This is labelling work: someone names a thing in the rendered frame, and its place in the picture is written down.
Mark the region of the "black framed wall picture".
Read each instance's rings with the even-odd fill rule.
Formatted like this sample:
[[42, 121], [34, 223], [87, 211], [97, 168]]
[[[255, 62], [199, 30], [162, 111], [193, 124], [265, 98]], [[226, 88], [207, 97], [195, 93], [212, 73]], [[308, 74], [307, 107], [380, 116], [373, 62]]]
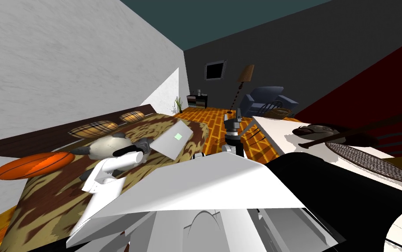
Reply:
[[217, 81], [221, 80], [224, 76], [227, 60], [220, 60], [205, 64], [205, 80]]

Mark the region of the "small plaid pillow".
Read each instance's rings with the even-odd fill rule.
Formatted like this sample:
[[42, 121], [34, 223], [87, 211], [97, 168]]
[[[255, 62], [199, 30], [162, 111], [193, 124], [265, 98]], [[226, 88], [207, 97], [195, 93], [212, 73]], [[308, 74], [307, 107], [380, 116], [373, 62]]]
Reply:
[[140, 111], [132, 111], [120, 116], [120, 120], [125, 123], [136, 123], [145, 118], [144, 113]]

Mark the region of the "bed with brown patterned cover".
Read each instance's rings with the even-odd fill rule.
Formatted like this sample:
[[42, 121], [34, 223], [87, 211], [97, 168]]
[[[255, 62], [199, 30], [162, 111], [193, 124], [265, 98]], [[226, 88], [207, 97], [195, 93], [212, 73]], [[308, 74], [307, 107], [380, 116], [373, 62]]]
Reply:
[[[157, 138], [181, 120], [193, 130], [193, 135], [177, 162], [187, 161], [203, 150], [209, 128], [205, 123], [191, 121], [193, 109], [187, 108], [175, 116], [156, 113], [150, 105], [133, 111], [142, 112], [145, 117], [118, 127], [132, 141]], [[67, 238], [91, 198], [91, 194], [82, 191], [79, 176], [95, 165], [96, 161], [77, 156], [55, 173], [29, 178], [17, 205], [0, 215], [0, 252], [28, 252]]]

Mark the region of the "floor lamp with brown shade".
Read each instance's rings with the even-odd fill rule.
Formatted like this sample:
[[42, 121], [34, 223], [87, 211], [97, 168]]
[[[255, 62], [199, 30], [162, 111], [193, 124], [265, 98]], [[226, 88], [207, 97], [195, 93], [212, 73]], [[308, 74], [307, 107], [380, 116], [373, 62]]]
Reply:
[[243, 84], [245, 82], [251, 82], [252, 75], [253, 75], [253, 72], [254, 72], [254, 67], [255, 67], [254, 64], [247, 65], [243, 69], [243, 71], [241, 72], [241, 74], [240, 74], [240, 76], [239, 76], [239, 78], [237, 80], [237, 82], [240, 83], [240, 85], [238, 86], [237, 93], [235, 95], [235, 98], [233, 100], [232, 105], [230, 106], [230, 109], [227, 111], [227, 114], [232, 113], [232, 109], [233, 109], [233, 107], [234, 107], [234, 105], [236, 103], [236, 100], [237, 100], [238, 96], [239, 96], [240, 90], [243, 88]]

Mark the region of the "white laptop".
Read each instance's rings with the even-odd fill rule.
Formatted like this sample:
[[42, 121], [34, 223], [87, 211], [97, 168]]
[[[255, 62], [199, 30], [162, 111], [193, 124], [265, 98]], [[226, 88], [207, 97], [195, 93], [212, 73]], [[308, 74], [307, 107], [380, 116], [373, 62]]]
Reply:
[[176, 160], [189, 138], [193, 134], [183, 121], [178, 121], [156, 140], [150, 143], [150, 148], [164, 156]]

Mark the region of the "dark wooden chair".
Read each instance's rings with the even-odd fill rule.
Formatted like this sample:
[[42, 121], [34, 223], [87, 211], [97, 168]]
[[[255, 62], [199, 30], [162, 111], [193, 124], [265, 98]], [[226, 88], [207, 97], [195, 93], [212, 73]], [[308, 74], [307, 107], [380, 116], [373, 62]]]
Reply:
[[270, 119], [284, 119], [292, 111], [282, 107], [281, 101], [272, 101], [264, 104], [257, 112], [256, 116]]

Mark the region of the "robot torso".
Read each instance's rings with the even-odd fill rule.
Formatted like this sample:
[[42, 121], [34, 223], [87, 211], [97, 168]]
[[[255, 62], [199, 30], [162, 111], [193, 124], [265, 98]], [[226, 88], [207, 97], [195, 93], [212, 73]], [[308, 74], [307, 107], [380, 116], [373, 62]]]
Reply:
[[323, 252], [344, 238], [255, 161], [222, 152], [153, 171], [66, 242], [76, 252]]

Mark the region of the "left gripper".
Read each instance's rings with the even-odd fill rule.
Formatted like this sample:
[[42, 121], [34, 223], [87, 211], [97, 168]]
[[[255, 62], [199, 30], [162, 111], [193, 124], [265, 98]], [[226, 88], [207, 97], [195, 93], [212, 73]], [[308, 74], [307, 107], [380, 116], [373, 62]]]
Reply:
[[137, 142], [134, 142], [134, 145], [137, 146], [138, 148], [143, 150], [144, 155], [149, 155], [151, 152], [150, 144], [154, 140], [152, 138], [141, 138]]

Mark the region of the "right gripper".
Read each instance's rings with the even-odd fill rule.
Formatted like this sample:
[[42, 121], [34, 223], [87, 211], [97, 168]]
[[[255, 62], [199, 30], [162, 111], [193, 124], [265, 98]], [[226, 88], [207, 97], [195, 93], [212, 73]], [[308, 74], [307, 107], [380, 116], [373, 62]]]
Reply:
[[228, 114], [224, 114], [224, 126], [226, 131], [238, 131], [240, 123], [242, 121], [241, 109], [236, 109], [236, 118], [229, 119]]

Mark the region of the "dark brown baseball bat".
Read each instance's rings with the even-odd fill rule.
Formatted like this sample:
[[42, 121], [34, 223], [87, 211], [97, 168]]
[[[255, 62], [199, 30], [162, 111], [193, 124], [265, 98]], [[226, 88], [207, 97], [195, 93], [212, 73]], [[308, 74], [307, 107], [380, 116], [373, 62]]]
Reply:
[[325, 142], [336, 140], [336, 139], [343, 138], [343, 137], [352, 136], [352, 135], [355, 135], [358, 133], [362, 133], [362, 132], [373, 130], [373, 129], [380, 128], [380, 127], [389, 126], [392, 124], [397, 124], [400, 122], [402, 122], [402, 114], [398, 114], [398, 115], [392, 116], [390, 118], [386, 118], [386, 119], [378, 121], [378, 122], [373, 122], [373, 123], [370, 123], [368, 125], [365, 125], [363, 127], [357, 128], [357, 129], [351, 129], [351, 130], [343, 132], [343, 133], [328, 136], [328, 137], [314, 140], [314, 141], [311, 141], [308, 143], [300, 143], [298, 145], [302, 148], [308, 149], [309, 147], [317, 145], [317, 144], [325, 143]]

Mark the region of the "large plaid pillow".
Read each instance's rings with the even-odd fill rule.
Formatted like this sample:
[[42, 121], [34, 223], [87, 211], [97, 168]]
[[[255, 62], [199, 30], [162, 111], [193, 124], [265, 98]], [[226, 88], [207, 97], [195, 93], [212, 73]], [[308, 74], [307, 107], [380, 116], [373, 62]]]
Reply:
[[116, 130], [118, 125], [114, 122], [103, 120], [79, 126], [68, 132], [73, 137], [91, 139], [103, 137]]

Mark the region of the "small dark dresser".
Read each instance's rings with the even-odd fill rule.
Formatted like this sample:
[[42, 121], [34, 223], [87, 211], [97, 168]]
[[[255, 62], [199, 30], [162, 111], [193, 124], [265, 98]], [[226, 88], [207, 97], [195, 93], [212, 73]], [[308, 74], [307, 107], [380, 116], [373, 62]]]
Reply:
[[188, 107], [205, 109], [208, 105], [208, 96], [198, 89], [195, 93], [187, 95], [187, 103]]

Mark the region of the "dark brown hat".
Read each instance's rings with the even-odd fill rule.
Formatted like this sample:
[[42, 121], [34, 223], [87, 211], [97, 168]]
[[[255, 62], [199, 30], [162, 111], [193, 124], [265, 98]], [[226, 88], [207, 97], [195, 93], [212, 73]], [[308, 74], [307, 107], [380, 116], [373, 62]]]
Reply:
[[335, 134], [337, 131], [331, 127], [310, 124], [307, 126], [300, 126], [292, 131], [296, 136], [305, 136], [309, 134], [320, 134], [323, 137], [331, 136]]

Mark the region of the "dark tennis racket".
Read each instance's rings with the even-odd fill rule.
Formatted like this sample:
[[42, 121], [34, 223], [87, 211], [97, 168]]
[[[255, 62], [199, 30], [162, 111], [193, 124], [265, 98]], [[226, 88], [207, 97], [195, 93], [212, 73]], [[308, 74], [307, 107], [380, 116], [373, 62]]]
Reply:
[[402, 169], [393, 164], [368, 154], [362, 150], [340, 143], [328, 143], [325, 145], [341, 158], [360, 166], [372, 173], [402, 182]]

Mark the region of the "white table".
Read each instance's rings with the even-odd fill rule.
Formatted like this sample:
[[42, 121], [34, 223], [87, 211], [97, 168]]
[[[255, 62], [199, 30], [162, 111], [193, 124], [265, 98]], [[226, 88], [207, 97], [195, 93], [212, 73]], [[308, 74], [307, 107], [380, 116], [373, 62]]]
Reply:
[[308, 149], [299, 147], [299, 144], [307, 143], [309, 142], [309, 140], [301, 139], [295, 136], [294, 134], [292, 134], [292, 131], [300, 126], [307, 126], [307, 123], [267, 119], [257, 116], [253, 117], [252, 123], [257, 124], [261, 132], [274, 147], [278, 155], [283, 155], [291, 152], [306, 152], [319, 157], [326, 162], [347, 169], [353, 173], [368, 177], [372, 180], [402, 190], [402, 182], [384, 177], [382, 175], [378, 175], [362, 167], [359, 167], [336, 155], [329, 148], [327, 148], [324, 143], [312, 146]]

